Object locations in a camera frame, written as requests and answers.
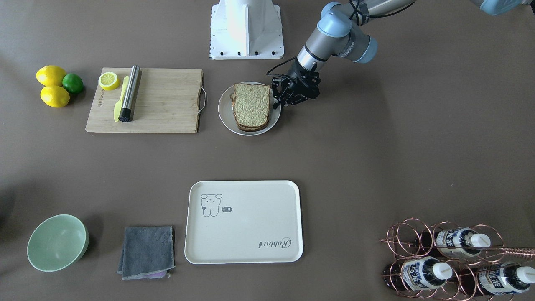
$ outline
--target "metal muddler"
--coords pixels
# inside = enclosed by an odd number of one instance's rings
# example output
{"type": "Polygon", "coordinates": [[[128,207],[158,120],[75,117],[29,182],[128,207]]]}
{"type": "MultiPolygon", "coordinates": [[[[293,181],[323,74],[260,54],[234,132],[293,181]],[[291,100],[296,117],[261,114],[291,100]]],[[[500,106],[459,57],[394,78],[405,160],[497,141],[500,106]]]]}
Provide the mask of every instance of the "metal muddler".
{"type": "Polygon", "coordinates": [[[137,85],[139,83],[139,77],[141,70],[139,66],[134,65],[130,72],[130,78],[128,80],[128,86],[126,86],[125,98],[123,100],[123,107],[119,114],[119,121],[130,122],[134,116],[134,103],[137,95],[137,85]]]}

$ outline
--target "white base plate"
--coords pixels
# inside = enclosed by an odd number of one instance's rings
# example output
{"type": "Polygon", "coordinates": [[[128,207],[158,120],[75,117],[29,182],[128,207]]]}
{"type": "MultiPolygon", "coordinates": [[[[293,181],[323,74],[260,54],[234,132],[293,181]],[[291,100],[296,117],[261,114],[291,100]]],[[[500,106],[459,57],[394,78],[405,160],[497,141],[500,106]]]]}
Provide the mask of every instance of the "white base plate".
{"type": "Polygon", "coordinates": [[[292,181],[205,181],[191,188],[189,262],[293,262],[302,253],[299,188],[292,181]]]}
{"type": "MultiPolygon", "coordinates": [[[[250,85],[262,85],[259,82],[255,81],[244,81],[240,84],[250,84],[250,85]]],[[[223,95],[221,95],[221,98],[219,99],[219,118],[221,119],[221,122],[227,127],[227,129],[233,131],[234,133],[242,136],[256,136],[260,135],[262,133],[265,133],[269,131],[275,123],[279,120],[280,117],[280,111],[281,107],[279,106],[276,110],[273,109],[273,103],[275,102],[273,98],[273,91],[271,91],[269,95],[269,106],[270,106],[270,113],[269,113],[269,121],[267,122],[267,126],[259,131],[255,132],[246,132],[242,131],[241,129],[238,129],[238,126],[236,125],[236,120],[234,119],[234,112],[232,110],[232,100],[231,100],[231,94],[234,92],[234,85],[229,87],[223,95]]]]}
{"type": "MultiPolygon", "coordinates": [[[[219,4],[212,7],[212,24],[219,4]]],[[[279,16],[280,22],[280,7],[273,5],[275,11],[279,16]]],[[[277,59],[284,56],[284,41],[282,40],[282,30],[280,31],[265,31],[262,36],[254,37],[255,40],[250,47],[250,54],[240,53],[243,51],[239,49],[237,43],[231,38],[227,28],[219,28],[211,30],[210,34],[210,58],[211,59],[277,59]]]]}

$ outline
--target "gray towel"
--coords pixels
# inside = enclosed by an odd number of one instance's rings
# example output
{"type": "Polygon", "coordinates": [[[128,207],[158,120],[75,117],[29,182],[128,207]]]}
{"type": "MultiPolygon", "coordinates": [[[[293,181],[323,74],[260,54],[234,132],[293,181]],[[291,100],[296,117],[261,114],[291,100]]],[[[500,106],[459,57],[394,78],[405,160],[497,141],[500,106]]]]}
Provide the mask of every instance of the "gray towel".
{"type": "Polygon", "coordinates": [[[128,227],[117,274],[123,280],[162,278],[174,268],[173,227],[128,227]]]}

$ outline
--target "sandwich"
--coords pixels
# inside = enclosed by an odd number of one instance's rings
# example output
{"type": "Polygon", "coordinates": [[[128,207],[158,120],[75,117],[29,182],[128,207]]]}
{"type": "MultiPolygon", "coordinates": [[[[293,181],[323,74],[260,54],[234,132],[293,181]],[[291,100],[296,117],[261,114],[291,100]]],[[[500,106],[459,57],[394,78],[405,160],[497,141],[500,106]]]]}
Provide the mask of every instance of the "sandwich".
{"type": "Polygon", "coordinates": [[[255,132],[268,125],[270,91],[271,87],[267,85],[234,85],[231,100],[238,129],[255,132]]]}

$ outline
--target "bottle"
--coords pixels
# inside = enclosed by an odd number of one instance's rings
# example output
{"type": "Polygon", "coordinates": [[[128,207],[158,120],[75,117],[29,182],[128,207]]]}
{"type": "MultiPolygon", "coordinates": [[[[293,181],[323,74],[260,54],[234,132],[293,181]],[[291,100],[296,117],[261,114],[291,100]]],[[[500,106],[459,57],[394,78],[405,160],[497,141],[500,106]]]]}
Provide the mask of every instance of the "bottle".
{"type": "Polygon", "coordinates": [[[521,267],[513,262],[471,270],[475,278],[467,269],[459,272],[462,287],[468,296],[472,294],[474,297],[520,294],[528,291],[531,283],[535,283],[534,268],[521,267]]]}
{"type": "Polygon", "coordinates": [[[427,256],[386,266],[383,275],[393,276],[383,277],[383,279],[386,286],[397,291],[432,290],[446,284],[446,280],[452,274],[449,264],[427,256]]]}
{"type": "MultiPolygon", "coordinates": [[[[424,232],[421,234],[422,250],[418,253],[423,253],[433,245],[431,239],[431,233],[424,232]]],[[[434,240],[436,248],[432,248],[429,252],[429,256],[436,258],[452,258],[452,259],[465,259],[479,255],[481,250],[467,249],[466,247],[490,247],[491,239],[485,235],[475,232],[470,228],[457,228],[450,230],[443,230],[435,232],[434,240]]],[[[415,244],[418,245],[418,238],[415,240],[415,244]]]]}

